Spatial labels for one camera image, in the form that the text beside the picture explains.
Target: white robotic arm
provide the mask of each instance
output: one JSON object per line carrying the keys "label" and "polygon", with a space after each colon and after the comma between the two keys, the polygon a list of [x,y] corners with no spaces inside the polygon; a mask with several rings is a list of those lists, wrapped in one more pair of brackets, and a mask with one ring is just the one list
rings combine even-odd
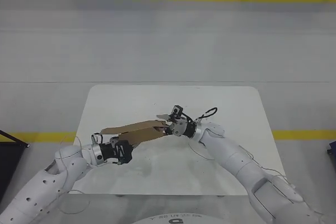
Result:
{"label": "white robotic arm", "polygon": [[267,224],[317,224],[319,217],[302,196],[278,176],[265,172],[217,124],[198,124],[193,140],[244,186],[251,206]]}
{"label": "white robotic arm", "polygon": [[[158,117],[172,122],[165,128],[167,135],[187,136],[201,143],[215,161],[244,186],[251,206],[267,224],[319,223],[317,214],[286,181],[265,172],[238,144],[224,137],[222,127],[200,122],[208,116],[193,121],[183,113],[182,107],[174,106],[170,115]],[[133,146],[117,138],[111,138],[108,143],[97,143],[92,136],[92,144],[83,149],[90,154],[89,164],[82,157],[79,146],[68,146],[56,152],[54,162],[39,171],[0,215],[0,224],[39,222],[92,165],[102,165],[108,158],[117,158],[118,165],[128,163],[132,159]]]}
{"label": "white robotic arm", "polygon": [[103,165],[108,158],[117,158],[118,164],[128,163],[133,147],[116,138],[111,138],[109,143],[97,143],[92,135],[92,144],[83,149],[90,155],[89,164],[83,158],[80,146],[67,146],[57,151],[53,163],[27,182],[0,214],[0,224],[40,222],[92,167]]}

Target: white table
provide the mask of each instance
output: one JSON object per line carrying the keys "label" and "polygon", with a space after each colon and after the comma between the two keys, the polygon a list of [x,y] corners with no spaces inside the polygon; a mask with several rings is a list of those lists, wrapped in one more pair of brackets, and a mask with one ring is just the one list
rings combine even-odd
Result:
{"label": "white table", "polygon": [[[223,126],[226,137],[249,150],[261,165],[284,173],[262,101],[252,87],[97,85],[88,94],[77,136],[89,144],[91,134],[103,128],[155,119],[174,105],[193,119],[218,107],[207,122]],[[208,156],[205,149],[191,146]],[[88,194],[246,195],[230,173],[196,155],[185,137],[142,143],[132,156],[129,164],[91,170],[73,188]]]}

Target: gray floor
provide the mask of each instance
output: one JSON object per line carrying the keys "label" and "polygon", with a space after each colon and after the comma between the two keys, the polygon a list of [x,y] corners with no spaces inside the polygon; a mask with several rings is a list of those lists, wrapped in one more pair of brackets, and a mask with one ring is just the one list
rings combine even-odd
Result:
{"label": "gray floor", "polygon": [[[74,132],[87,94],[98,83],[253,86],[272,129],[336,129],[336,6],[0,0],[0,128]],[[114,102],[114,96],[107,98],[103,103]],[[336,173],[325,153],[331,141],[276,144],[287,177],[309,204],[336,215]],[[51,162],[57,148],[56,143],[32,144],[1,210]],[[109,204],[121,203],[118,198],[96,199],[93,208],[107,202],[107,211],[113,211],[98,210],[100,222],[118,214]],[[154,206],[163,200],[167,208]],[[194,212],[200,200],[157,197],[156,202],[154,196],[137,196],[128,209],[135,218],[176,208]],[[148,212],[138,211],[140,201],[148,201]],[[229,208],[231,221],[258,222],[249,206],[237,208]],[[214,209],[202,205],[199,212],[225,218],[225,211]],[[111,218],[135,221],[122,214]],[[53,218],[91,222],[89,216]]]}

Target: wire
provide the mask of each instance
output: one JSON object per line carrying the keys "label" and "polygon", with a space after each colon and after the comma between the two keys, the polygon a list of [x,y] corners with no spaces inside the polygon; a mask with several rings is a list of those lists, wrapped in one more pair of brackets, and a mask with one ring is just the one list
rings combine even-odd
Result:
{"label": "wire", "polygon": [[202,157],[202,158],[204,158],[204,159],[206,159],[206,160],[214,160],[214,159],[212,159],[212,158],[206,158],[206,157],[202,156],[201,154],[199,154],[198,152],[196,152],[196,151],[191,147],[191,145],[190,145],[189,142],[188,142],[188,146],[189,146],[190,149],[193,150],[193,152],[195,152],[195,154],[197,154],[198,156],[200,156],[200,157]]}
{"label": "wire", "polygon": [[[79,192],[79,193],[81,193],[81,194],[85,194],[85,195],[87,195],[86,193],[84,193],[84,192],[82,192],[82,191],[80,191],[80,190],[69,190],[69,191],[66,192],[65,194],[68,194],[69,192]],[[65,211],[63,211],[63,210],[60,208],[60,206],[58,206],[57,208],[58,208],[58,210],[59,210],[60,212],[62,212],[62,213],[64,213],[64,214],[79,214],[79,213],[83,212],[84,210],[86,210],[86,209],[90,206],[90,204],[91,204],[91,200],[89,199],[89,200],[88,200],[88,204],[85,206],[85,208],[83,208],[82,210],[80,210],[80,211],[78,211],[78,212],[65,212]]]}
{"label": "wire", "polygon": [[218,112],[218,108],[211,108],[211,109],[207,110],[202,116],[198,117],[197,120],[198,119],[203,119],[203,118],[209,118],[210,116],[215,115],[216,112]]}
{"label": "wire", "polygon": [[[65,163],[63,162],[63,158],[62,158],[62,154],[61,154],[61,149],[62,149],[62,148],[61,148],[61,145],[62,145],[63,141],[64,141],[68,136],[71,136],[71,134],[68,134],[68,135],[66,135],[65,137],[63,137],[63,139],[62,139],[61,142],[60,142],[60,146],[59,146],[59,150],[58,150],[59,155],[60,155],[60,160],[61,160],[61,162],[62,162],[62,164],[63,164],[63,166],[65,167],[65,170],[66,170],[66,178],[65,178],[65,181],[64,181],[64,183],[63,183],[61,189],[64,188],[64,186],[66,185],[67,179],[68,179],[68,169],[67,169],[67,166],[65,165]],[[75,139],[77,138],[78,142],[80,143],[80,149],[83,150],[83,148],[82,148],[82,143],[81,143],[80,138],[78,138],[76,135],[74,136],[74,138],[75,138]],[[68,194],[69,192],[80,192],[80,193],[82,193],[82,194],[85,194],[84,192],[82,192],[82,191],[80,191],[80,190],[69,190],[69,191],[64,192],[64,193],[62,193],[62,194],[58,193],[58,194],[57,194],[57,197],[56,197],[56,200],[58,200],[58,198],[59,198],[60,196],[63,196],[64,194]],[[86,208],[89,207],[90,203],[91,203],[91,200],[88,200],[88,204],[87,204],[87,206],[86,206],[83,210],[81,210],[81,211],[79,211],[79,212],[74,212],[74,213],[69,213],[69,212],[65,212],[65,211],[63,211],[63,210],[60,208],[60,204],[59,204],[57,207],[58,207],[59,211],[62,212],[62,213],[64,213],[64,214],[79,214],[79,213],[83,212],[84,210],[86,210]]]}

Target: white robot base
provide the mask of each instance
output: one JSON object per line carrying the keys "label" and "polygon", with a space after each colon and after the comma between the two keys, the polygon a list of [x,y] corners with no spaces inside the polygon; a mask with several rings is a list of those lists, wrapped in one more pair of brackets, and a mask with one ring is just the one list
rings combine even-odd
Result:
{"label": "white robot base", "polygon": [[195,213],[170,213],[145,218],[134,224],[229,224],[219,218]]}

